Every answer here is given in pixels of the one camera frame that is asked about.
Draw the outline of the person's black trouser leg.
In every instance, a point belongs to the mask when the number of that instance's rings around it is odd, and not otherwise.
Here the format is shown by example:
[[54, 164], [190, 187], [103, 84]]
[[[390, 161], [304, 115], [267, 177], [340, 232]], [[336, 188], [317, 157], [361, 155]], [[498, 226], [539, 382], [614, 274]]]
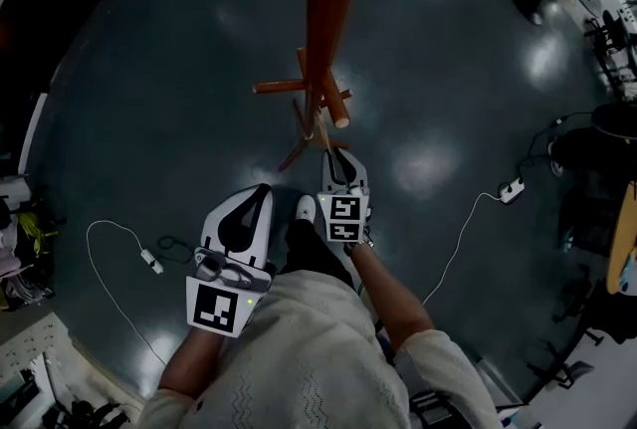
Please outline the person's black trouser leg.
[[286, 234], [287, 261], [280, 274], [311, 271], [334, 277], [354, 289], [351, 274], [317, 233], [314, 223], [295, 220]]

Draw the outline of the person's left forearm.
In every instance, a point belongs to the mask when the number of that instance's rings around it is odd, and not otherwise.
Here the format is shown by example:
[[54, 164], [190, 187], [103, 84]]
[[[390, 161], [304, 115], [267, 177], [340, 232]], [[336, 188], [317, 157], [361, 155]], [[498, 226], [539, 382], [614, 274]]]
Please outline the person's left forearm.
[[223, 343], [223, 335], [193, 327], [168, 361], [158, 388], [200, 396], [215, 376]]

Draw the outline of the silver wristwatch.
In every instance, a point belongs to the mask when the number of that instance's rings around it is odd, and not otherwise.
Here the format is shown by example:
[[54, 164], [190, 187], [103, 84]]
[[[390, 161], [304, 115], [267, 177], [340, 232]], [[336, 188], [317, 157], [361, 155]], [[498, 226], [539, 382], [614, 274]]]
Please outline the silver wristwatch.
[[371, 249], [374, 248], [374, 243], [372, 239], [370, 238], [369, 229], [367, 227], [363, 229], [361, 237], [357, 241], [345, 242], [343, 244], [343, 251], [346, 256], [350, 257], [353, 250], [360, 245], [367, 245]]

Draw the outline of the person's white shoe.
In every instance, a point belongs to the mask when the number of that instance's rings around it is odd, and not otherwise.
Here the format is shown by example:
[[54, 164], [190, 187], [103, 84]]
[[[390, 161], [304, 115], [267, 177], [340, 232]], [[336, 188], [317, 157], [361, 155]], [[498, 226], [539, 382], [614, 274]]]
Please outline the person's white shoe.
[[306, 220], [310, 223], [314, 223], [317, 214], [317, 204], [315, 199], [308, 194], [301, 196], [297, 203], [295, 220]]

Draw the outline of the wooden clothes hanger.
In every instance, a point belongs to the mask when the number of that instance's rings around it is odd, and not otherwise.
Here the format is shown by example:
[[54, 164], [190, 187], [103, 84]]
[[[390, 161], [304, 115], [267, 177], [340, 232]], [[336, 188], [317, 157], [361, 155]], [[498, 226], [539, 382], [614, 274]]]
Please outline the wooden clothes hanger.
[[[322, 113], [321, 113], [320, 110], [318, 110], [315, 113], [315, 122], [316, 122], [317, 130], [319, 132], [320, 142], [324, 146], [324, 150], [328, 149], [333, 154], [333, 149], [335, 148], [335, 146], [333, 146], [331, 144], [330, 140], [329, 140], [329, 136], [328, 136], [328, 133], [327, 133], [327, 127], [326, 127], [324, 118], [323, 118]], [[341, 171], [340, 171], [340, 168], [339, 168], [338, 164], [335, 161], [335, 158], [334, 158], [334, 164], [335, 164], [335, 169], [336, 169], [336, 172], [337, 172], [336, 177], [337, 177], [338, 180], [344, 182], [344, 187], [345, 187], [345, 185], [346, 185], [345, 181], [338, 178], [341, 175]]]

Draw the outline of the person's cream knit shirt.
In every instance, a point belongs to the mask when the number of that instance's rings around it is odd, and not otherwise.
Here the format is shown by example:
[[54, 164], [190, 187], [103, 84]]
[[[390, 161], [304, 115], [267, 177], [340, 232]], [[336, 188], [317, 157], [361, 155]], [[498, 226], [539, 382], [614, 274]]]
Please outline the person's cream knit shirt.
[[205, 391], [161, 388], [139, 429], [413, 429], [412, 398], [435, 394], [464, 429], [501, 429], [493, 400], [444, 332], [408, 337], [393, 361], [355, 291], [324, 274], [275, 278]]

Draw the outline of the round wooden table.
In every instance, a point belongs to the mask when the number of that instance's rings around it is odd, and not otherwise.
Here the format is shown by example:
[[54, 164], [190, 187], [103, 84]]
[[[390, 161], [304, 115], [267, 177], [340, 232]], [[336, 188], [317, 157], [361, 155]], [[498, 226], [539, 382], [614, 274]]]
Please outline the round wooden table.
[[606, 274], [609, 294], [621, 293], [621, 273], [637, 247], [637, 183], [629, 183], [617, 219]]

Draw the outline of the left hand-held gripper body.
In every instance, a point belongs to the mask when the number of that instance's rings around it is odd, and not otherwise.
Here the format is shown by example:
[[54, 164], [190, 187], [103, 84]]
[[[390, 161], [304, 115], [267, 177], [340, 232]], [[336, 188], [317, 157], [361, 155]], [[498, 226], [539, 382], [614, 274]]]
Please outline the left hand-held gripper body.
[[195, 260], [196, 272], [186, 278], [188, 324], [239, 336], [271, 286], [274, 265], [254, 258], [245, 264], [202, 247]]

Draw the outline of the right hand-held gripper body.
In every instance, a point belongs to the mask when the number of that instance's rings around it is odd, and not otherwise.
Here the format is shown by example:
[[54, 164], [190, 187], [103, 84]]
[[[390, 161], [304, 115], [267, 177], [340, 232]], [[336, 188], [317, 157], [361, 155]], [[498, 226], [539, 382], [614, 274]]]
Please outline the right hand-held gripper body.
[[329, 242], [358, 243], [371, 210], [369, 190], [358, 186], [337, 193], [319, 193], [318, 205]]

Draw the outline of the person's right forearm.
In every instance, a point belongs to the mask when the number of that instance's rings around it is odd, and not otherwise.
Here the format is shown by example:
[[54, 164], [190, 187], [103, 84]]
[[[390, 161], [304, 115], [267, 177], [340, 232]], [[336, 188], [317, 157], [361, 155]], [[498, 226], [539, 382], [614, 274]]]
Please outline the person's right forearm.
[[389, 273], [369, 244], [355, 245], [350, 259], [394, 351], [412, 335], [434, 328], [422, 303]]

